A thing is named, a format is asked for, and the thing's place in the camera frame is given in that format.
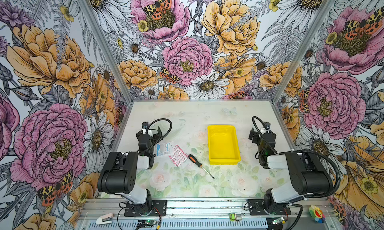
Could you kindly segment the orange black handled screwdriver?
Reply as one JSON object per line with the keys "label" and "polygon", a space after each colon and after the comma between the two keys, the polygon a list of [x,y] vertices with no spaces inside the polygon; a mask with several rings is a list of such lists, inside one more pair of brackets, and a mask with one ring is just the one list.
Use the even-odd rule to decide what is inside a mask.
{"label": "orange black handled screwdriver", "polygon": [[188,155],[188,159],[189,159],[191,162],[193,162],[197,167],[199,167],[199,168],[201,168],[202,170],[204,170],[210,177],[212,177],[213,179],[215,179],[215,177],[214,177],[211,173],[209,173],[208,170],[206,170],[206,169],[203,167],[203,165],[198,161],[198,159],[197,159],[195,156],[193,156],[192,154],[189,154],[189,155]]}

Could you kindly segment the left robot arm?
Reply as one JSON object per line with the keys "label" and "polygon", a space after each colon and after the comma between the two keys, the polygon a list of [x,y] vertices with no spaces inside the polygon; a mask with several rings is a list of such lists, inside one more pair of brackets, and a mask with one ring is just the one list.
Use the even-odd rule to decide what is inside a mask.
{"label": "left robot arm", "polygon": [[136,134],[139,150],[110,153],[100,173],[98,191],[127,200],[129,217],[148,216],[155,210],[150,191],[140,187],[136,177],[139,170],[153,168],[154,147],[162,137],[160,128],[152,129],[151,124],[142,123],[142,130]]}

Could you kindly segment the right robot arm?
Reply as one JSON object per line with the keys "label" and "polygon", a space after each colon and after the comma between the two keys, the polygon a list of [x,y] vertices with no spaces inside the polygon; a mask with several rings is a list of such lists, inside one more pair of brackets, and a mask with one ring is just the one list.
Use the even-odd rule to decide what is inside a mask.
{"label": "right robot arm", "polygon": [[287,170],[289,180],[266,190],[264,199],[250,204],[251,211],[262,209],[266,215],[283,214],[290,205],[305,199],[325,198],[340,186],[341,173],[332,160],[313,150],[275,150],[276,134],[270,124],[254,124],[249,140],[258,146],[255,158],[264,169]]}

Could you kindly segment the yellow plastic bin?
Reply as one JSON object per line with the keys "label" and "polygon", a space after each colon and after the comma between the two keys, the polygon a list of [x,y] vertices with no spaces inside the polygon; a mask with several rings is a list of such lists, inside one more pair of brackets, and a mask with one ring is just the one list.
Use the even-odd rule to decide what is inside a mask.
{"label": "yellow plastic bin", "polygon": [[242,160],[234,126],[210,125],[207,133],[210,165],[236,165]]}

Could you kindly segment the blue white packet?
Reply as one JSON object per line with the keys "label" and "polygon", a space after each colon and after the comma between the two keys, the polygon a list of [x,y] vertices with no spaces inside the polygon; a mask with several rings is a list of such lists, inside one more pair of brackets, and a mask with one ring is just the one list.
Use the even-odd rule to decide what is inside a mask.
{"label": "blue white packet", "polygon": [[156,145],[155,153],[158,157],[173,155],[174,143],[173,142],[158,143]]}

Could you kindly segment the pink patterned packet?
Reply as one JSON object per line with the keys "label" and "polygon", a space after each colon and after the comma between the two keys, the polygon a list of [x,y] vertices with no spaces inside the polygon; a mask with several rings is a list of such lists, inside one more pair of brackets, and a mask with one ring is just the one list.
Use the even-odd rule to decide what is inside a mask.
{"label": "pink patterned packet", "polygon": [[180,165],[188,159],[188,156],[178,145],[176,145],[173,148],[173,154],[171,154],[169,158],[176,167],[180,167]]}

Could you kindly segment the green circuit board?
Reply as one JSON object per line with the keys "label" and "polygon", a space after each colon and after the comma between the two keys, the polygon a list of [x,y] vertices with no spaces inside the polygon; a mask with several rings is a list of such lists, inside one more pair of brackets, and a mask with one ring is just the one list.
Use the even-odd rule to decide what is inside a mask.
{"label": "green circuit board", "polygon": [[284,217],[280,217],[280,218],[274,219],[272,221],[272,224],[273,225],[278,225],[278,224],[284,224],[285,222],[286,222],[285,218]]}
{"label": "green circuit board", "polygon": [[157,224],[155,220],[138,220],[136,228],[151,228]]}

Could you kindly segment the right green circuit board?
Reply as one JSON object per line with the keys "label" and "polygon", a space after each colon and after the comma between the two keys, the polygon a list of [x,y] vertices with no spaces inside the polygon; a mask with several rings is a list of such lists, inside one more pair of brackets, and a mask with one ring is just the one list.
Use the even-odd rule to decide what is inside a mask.
{"label": "right green circuit board", "polygon": [[274,219],[272,221],[272,224],[273,225],[278,225],[278,224],[284,224],[285,222],[286,222],[285,218],[284,217],[280,217],[280,218]]}

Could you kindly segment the small green display module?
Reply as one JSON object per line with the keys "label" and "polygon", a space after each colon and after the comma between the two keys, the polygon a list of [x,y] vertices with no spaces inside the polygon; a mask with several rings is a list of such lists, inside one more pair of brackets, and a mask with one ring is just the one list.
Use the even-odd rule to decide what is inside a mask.
{"label": "small green display module", "polygon": [[242,214],[230,213],[231,222],[239,222],[242,220]]}

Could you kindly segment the pink white stapler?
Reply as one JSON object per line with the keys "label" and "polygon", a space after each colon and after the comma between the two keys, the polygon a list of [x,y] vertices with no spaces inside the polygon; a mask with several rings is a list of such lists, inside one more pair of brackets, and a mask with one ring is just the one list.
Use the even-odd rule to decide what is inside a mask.
{"label": "pink white stapler", "polygon": [[113,213],[108,213],[106,215],[102,215],[100,216],[97,220],[96,220],[96,224],[97,225],[107,225],[107,224],[111,224],[113,222],[113,217],[114,217],[114,214]]}

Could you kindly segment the colourful round toy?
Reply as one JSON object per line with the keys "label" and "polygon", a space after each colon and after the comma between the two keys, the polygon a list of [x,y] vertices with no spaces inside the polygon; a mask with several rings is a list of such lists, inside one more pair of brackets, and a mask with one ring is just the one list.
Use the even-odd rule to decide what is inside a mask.
{"label": "colourful round toy", "polygon": [[325,219],[326,219],[325,215],[319,207],[317,207],[315,205],[311,205],[309,207],[309,213],[315,222],[317,222],[317,223],[324,223],[325,222]]}

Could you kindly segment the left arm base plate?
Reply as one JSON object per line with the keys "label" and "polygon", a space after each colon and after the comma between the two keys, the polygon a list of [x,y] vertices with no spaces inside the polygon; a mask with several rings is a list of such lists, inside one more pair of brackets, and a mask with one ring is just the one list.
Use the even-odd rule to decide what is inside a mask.
{"label": "left arm base plate", "polygon": [[142,205],[129,205],[125,208],[125,217],[164,217],[167,212],[166,200],[152,200]]}

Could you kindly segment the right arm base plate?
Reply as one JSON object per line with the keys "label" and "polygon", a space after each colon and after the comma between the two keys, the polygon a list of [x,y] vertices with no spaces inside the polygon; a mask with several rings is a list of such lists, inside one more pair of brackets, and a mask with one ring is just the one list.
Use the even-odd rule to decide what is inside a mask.
{"label": "right arm base plate", "polygon": [[265,203],[261,199],[248,200],[248,208],[251,216],[289,216],[290,207],[286,204],[277,204],[273,201]]}

